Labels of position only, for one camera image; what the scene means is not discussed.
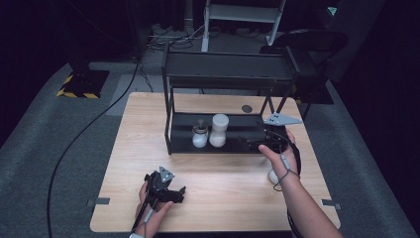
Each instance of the hand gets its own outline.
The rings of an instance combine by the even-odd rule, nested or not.
[[[289,130],[286,129],[287,136],[290,139],[290,141],[295,144],[296,141],[294,139],[294,136],[291,134]],[[261,153],[263,153],[271,162],[272,169],[274,170],[275,174],[278,178],[282,178],[287,174],[287,169],[284,166],[283,161],[281,160],[281,157],[278,153],[272,151],[269,147],[265,145],[260,145],[259,150]],[[290,169],[297,174],[297,165],[296,165],[296,159],[294,158],[293,150],[291,149],[290,145],[287,145],[286,150],[283,152],[283,154],[286,156],[286,159],[288,163],[290,164]]]
[[[142,188],[139,192],[139,198],[140,198],[140,204],[137,206],[137,212],[136,217],[140,212],[140,209],[142,208],[143,203],[146,199],[146,189],[148,187],[148,182],[145,181],[145,183],[142,185]],[[149,205],[145,210],[145,213],[142,216],[142,219],[140,221],[139,226],[136,228],[135,233],[139,234],[143,237],[152,238],[155,236],[155,234],[158,232],[158,229],[160,228],[160,224],[163,221],[164,216],[167,214],[167,212],[172,207],[173,202],[160,202],[156,206],[156,210],[153,211],[151,218],[147,223],[144,223],[146,215],[149,213],[149,211],[152,209]]]

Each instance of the left hand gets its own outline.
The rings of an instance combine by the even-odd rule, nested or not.
[[[148,182],[142,185],[142,188],[139,192],[140,204],[137,206],[136,217],[142,208],[142,204],[145,202],[146,199],[146,189],[148,187]],[[160,224],[163,221],[164,216],[169,212],[170,208],[172,207],[173,202],[160,202],[156,206],[156,210],[153,211],[151,218],[147,223],[144,223],[146,215],[152,209],[150,205],[146,208],[145,212],[143,213],[142,219],[140,220],[139,226],[136,228],[135,233],[139,234],[143,237],[154,237],[160,228]]]

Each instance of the cable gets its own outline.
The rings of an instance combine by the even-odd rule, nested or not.
[[[247,34],[242,34],[242,33],[236,33],[238,36],[240,36],[240,37],[244,37],[244,38],[256,38],[256,37],[258,37],[259,35],[261,35],[261,32],[260,31],[258,31],[257,30],[257,34],[256,35],[254,35],[254,36],[250,36],[250,34],[252,34],[252,32],[248,32]]]
[[[123,94],[117,100],[115,100],[115,102],[113,102],[110,106],[108,106],[104,111],[102,111],[98,116],[96,116],[89,124],[87,124],[87,126],[85,126],[73,138],[73,140],[70,142],[70,144],[68,144],[68,146],[65,148],[65,150],[62,152],[61,156],[59,157],[57,163],[55,164],[55,167],[54,167],[53,172],[52,172],[52,177],[51,177],[51,180],[50,180],[49,194],[48,194],[48,198],[47,198],[47,225],[48,225],[49,237],[50,238],[53,238],[52,221],[51,221],[51,214],[50,214],[51,198],[52,198],[52,192],[53,192],[53,180],[55,178],[55,175],[56,175],[56,172],[58,170],[59,164],[61,163],[62,159],[64,158],[65,154],[70,149],[70,147],[73,145],[73,143],[80,137],[80,135],[83,134],[83,132],[85,132],[87,130],[87,128],[89,128],[94,122],[96,122],[96,120],[98,120],[103,114],[105,114],[109,109],[111,109],[115,104],[117,104],[117,102],[119,102],[121,100],[121,98],[124,97],[124,95],[128,92],[129,88],[131,87],[131,85],[134,81],[137,69],[139,68],[139,64],[140,64],[140,61],[137,62],[136,69],[134,70],[134,73],[133,73],[133,77],[132,77],[129,85],[127,86],[126,90],[123,92]]]
[[[272,189],[274,189],[274,190],[276,190],[276,191],[282,191],[281,189],[277,189],[277,186],[278,185],[280,185],[280,183],[281,183],[281,181],[289,174],[289,173],[292,173],[292,174],[294,174],[294,175],[296,175],[296,176],[298,176],[299,178],[300,178],[300,176],[297,174],[297,173],[295,173],[294,171],[292,171],[291,169],[289,169],[289,170],[287,170],[287,172],[286,172],[286,174],[283,176],[283,177],[281,177],[281,178],[279,178],[278,179],[278,182],[274,185],[274,187],[272,188]]]
[[[124,5],[126,6],[126,12],[127,12],[127,20],[129,22],[129,26],[130,26],[130,34],[132,37],[132,44],[135,47],[135,50],[139,51],[140,53],[140,45],[139,45],[139,41],[138,41],[138,36],[135,33],[135,24],[133,21],[134,18],[134,14],[133,14],[133,10],[131,9],[131,7],[129,6],[129,0],[124,0]]]
[[[291,218],[290,212],[287,209],[287,220],[289,222],[291,231],[293,232],[293,234],[297,237],[297,238],[303,238],[303,236],[300,234],[300,232],[297,230],[296,225],[293,222],[293,219]]]
[[[121,46],[130,48],[132,50],[136,50],[135,47],[130,46],[128,44],[125,44],[123,42],[120,42],[118,40],[116,40],[115,38],[109,36],[108,34],[106,34],[105,32],[103,32],[99,27],[97,27],[88,17],[86,17],[86,15],[84,15],[80,9],[78,9],[73,3],[71,3],[69,0],[65,0],[65,2],[68,3],[68,5],[70,5],[80,16],[82,16],[84,18],[84,20],[86,20],[94,29],[96,29],[96,31],[98,31],[99,33],[101,33],[102,35],[104,35],[106,38],[108,38],[109,40],[113,41],[114,43],[117,43]]]
[[[146,75],[145,71],[143,70],[144,65],[141,63],[141,67],[140,67],[140,75],[145,79],[146,84],[148,85],[149,89],[151,90],[151,92],[154,92],[154,88],[151,85],[151,82],[149,81],[148,76]]]
[[[150,37],[156,37],[154,40],[152,40],[149,44],[149,50],[150,51],[162,51],[162,48],[164,45],[169,42],[169,46],[174,49],[189,49],[192,48],[194,45],[192,44],[192,41],[201,39],[202,36],[195,37],[197,34],[202,34],[202,28],[204,28],[204,25],[199,27],[196,31],[194,31],[192,34],[188,35],[188,32],[185,29],[185,32],[187,33],[187,36],[184,37],[163,37],[163,35],[167,34],[170,31],[167,31],[159,36],[150,36]],[[160,41],[160,38],[173,38],[173,40],[165,40]]]

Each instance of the wooden table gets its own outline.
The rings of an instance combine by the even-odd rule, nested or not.
[[[242,106],[260,111],[264,97],[175,94],[176,110],[184,112],[244,113]],[[274,105],[280,98],[274,98]],[[269,110],[263,118],[268,117]],[[281,114],[300,118],[288,99]],[[183,203],[175,204],[161,232],[290,230],[281,192],[268,179],[271,166],[262,154],[172,154],[164,140],[166,120],[163,94],[132,93],[99,193],[109,204],[97,204],[90,227],[95,232],[129,231],[135,220],[138,193],[145,174],[163,166],[175,173],[169,189],[186,186]],[[301,180],[337,227],[331,199],[304,124],[287,128],[296,138],[302,158]]]

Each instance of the black cable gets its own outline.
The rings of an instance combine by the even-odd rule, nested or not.
[[[236,35],[240,36],[240,37],[244,37],[244,38],[256,38],[259,35],[261,35],[261,32],[258,31],[256,35],[254,36],[250,36],[251,32],[249,32],[248,34],[241,34],[241,33],[237,33]]]
[[[178,50],[180,50],[180,49],[190,49],[190,48],[192,48],[194,46],[192,44],[192,42],[194,40],[197,40],[197,38],[195,38],[195,36],[202,35],[202,33],[203,33],[202,28],[203,27],[204,27],[204,25],[201,26],[198,30],[196,30],[192,34],[188,34],[188,31],[186,31],[186,29],[185,29],[185,32],[187,34],[186,36],[183,36],[183,37],[175,37],[173,40],[159,41],[159,38],[161,36],[163,36],[166,33],[170,32],[170,31],[167,31],[167,32],[165,32],[165,33],[163,33],[161,35],[158,35],[154,40],[152,40],[148,44],[149,51],[152,51],[152,52],[154,52],[154,51],[163,51],[164,45],[167,42],[169,42],[169,46],[171,48],[173,48],[173,49],[178,49]]]
[[[289,226],[291,229],[291,232],[293,232],[293,234],[297,237],[297,238],[303,238],[302,234],[300,234],[300,232],[297,230],[296,225],[293,222],[293,219],[291,218],[290,212],[287,209],[287,220],[289,222]]]
[[[86,17],[86,15],[84,15],[80,9],[78,9],[72,2],[70,2],[69,0],[65,0],[65,2],[67,2],[68,5],[70,5],[80,16],[82,16],[84,18],[84,20],[86,20],[94,29],[96,29],[96,31],[98,31],[99,33],[101,33],[103,36],[105,36],[106,38],[108,38],[109,40],[113,41],[114,43],[117,43],[121,46],[124,46],[126,48],[130,48],[133,50],[136,50],[135,47],[130,46],[128,44],[125,44],[123,42],[120,42],[118,40],[116,40],[115,38],[109,36],[108,34],[106,34],[104,31],[102,31],[98,26],[96,26],[88,17]]]
[[[132,233],[136,230],[137,227],[139,227],[140,219],[142,218],[143,214],[145,213],[146,208],[148,207],[148,204],[150,202],[150,199],[151,199],[149,197],[150,187],[151,187],[151,178],[148,178],[148,187],[147,187],[146,197],[145,197],[144,201],[141,201],[143,203],[142,208],[140,209],[139,214],[137,214],[136,220],[135,220],[135,222],[133,224],[133,227],[131,229]]]
[[[164,33],[155,33],[156,29],[152,30],[153,35],[150,37],[156,37],[154,40],[151,41],[151,44],[154,44],[158,41],[159,38],[163,37],[164,35],[168,34],[169,32],[172,31],[171,27],[164,29]]]
[[[148,85],[149,89],[151,90],[151,92],[154,92],[154,88],[151,85],[151,82],[149,81],[148,76],[146,75],[145,71],[143,70],[144,65],[141,63],[141,67],[140,67],[140,75],[145,79],[146,84]]]
[[[136,34],[136,30],[135,30],[135,24],[133,22],[133,10],[131,9],[131,7],[129,6],[129,0],[124,0],[124,5],[126,6],[126,12],[127,12],[127,20],[129,22],[129,26],[130,26],[130,34],[132,37],[132,44],[134,46],[134,49],[136,51],[138,51],[140,53],[140,45],[139,45],[139,41],[138,41],[138,37]]]
[[[129,88],[131,87],[131,85],[132,85],[132,83],[134,81],[134,78],[136,76],[137,69],[139,68],[139,64],[140,64],[140,61],[137,62],[136,69],[134,70],[133,77],[132,77],[132,79],[130,81],[130,84],[127,86],[127,88],[123,92],[123,94],[115,102],[113,102],[110,106],[108,106],[103,112],[101,112],[98,116],[96,116],[89,124],[87,124],[87,126],[85,126],[73,138],[73,140],[70,142],[70,144],[68,144],[68,146],[65,148],[65,150],[62,152],[61,156],[59,157],[57,163],[55,164],[55,167],[54,167],[53,172],[52,172],[52,177],[51,177],[51,180],[50,180],[49,194],[48,194],[48,198],[47,198],[47,225],[48,225],[49,237],[50,238],[53,238],[52,221],[51,221],[51,214],[50,214],[51,198],[52,198],[52,192],[53,192],[53,180],[55,178],[55,174],[56,174],[56,172],[58,170],[59,164],[61,163],[62,159],[64,158],[65,154],[70,149],[70,147],[73,145],[73,143],[80,137],[80,135],[83,134],[83,132],[86,131],[87,128],[89,128],[96,120],[98,120],[103,114],[105,114],[109,109],[111,109],[115,104],[117,104],[117,102],[120,101],[121,98],[124,97],[124,95],[127,93],[127,91],[129,90]]]
[[[213,28],[219,28],[219,27],[211,27],[210,29],[209,29],[209,38],[217,38],[220,34],[222,34],[223,32],[222,32],[222,30],[220,30],[220,28],[219,28],[219,31],[212,31],[212,29]],[[216,33],[216,35],[215,36],[212,36],[210,33],[211,32],[215,32]]]

